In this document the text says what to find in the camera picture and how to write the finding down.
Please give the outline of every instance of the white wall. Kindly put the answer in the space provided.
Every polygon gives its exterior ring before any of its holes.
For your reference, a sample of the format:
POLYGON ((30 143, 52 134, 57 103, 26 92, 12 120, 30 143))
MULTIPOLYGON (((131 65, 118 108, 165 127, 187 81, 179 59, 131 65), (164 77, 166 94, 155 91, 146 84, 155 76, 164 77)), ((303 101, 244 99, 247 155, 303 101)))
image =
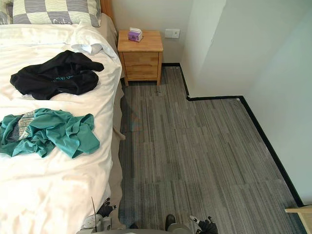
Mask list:
POLYGON ((226 0, 194 0, 181 67, 192 96, 226 0))
POLYGON ((310 0, 227 0, 217 23, 224 2, 195 0, 194 5, 199 2, 207 13, 193 7, 190 23, 193 15, 201 20, 197 27, 189 24, 187 38, 208 36, 205 42, 186 40, 181 61, 190 97, 244 94, 312 5, 310 0), (211 11, 217 12, 213 19, 211 11))
POLYGON ((245 97, 304 204, 312 204, 312 10, 245 97))
POLYGON ((158 30, 164 46, 163 62, 180 62, 193 0, 113 0, 118 30, 135 27, 158 30), (165 39, 166 28, 180 28, 180 38, 165 39))

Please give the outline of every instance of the tissue box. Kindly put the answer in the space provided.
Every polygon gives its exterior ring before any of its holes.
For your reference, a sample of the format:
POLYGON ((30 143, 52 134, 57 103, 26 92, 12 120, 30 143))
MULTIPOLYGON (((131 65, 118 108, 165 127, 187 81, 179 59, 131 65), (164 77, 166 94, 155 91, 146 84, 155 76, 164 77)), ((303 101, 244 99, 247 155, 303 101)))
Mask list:
POLYGON ((142 32, 137 33, 137 32, 130 31, 128 33, 128 39, 129 40, 133 40, 133 41, 139 42, 142 39, 142 37, 143 37, 142 32))

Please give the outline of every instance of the wall switch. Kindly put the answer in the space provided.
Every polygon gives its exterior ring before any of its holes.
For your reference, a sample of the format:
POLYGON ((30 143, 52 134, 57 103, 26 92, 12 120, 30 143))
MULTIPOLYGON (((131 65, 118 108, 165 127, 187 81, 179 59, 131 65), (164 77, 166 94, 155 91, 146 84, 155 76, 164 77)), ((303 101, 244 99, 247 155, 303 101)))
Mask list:
POLYGON ((179 38, 180 29, 177 28, 167 28, 165 30, 165 38, 179 38))

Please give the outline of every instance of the floor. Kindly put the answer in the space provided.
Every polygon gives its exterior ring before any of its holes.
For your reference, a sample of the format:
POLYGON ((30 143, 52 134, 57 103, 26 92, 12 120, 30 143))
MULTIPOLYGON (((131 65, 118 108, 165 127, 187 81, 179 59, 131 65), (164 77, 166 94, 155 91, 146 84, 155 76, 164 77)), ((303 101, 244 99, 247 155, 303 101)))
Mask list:
POLYGON ((188 101, 179 67, 130 82, 122 100, 121 222, 164 229, 167 214, 213 217, 220 234, 305 233, 270 153, 238 99, 188 101))

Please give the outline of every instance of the green clothing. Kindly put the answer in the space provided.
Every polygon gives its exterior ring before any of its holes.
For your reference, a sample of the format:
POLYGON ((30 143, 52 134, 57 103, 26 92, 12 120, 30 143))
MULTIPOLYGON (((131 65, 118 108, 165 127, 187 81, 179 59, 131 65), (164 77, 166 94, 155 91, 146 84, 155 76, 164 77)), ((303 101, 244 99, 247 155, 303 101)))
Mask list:
POLYGON ((66 111, 40 108, 20 116, 8 115, 0 122, 0 153, 35 152, 46 157, 57 146, 71 158, 91 154, 99 148, 93 127, 92 114, 74 117, 66 111))

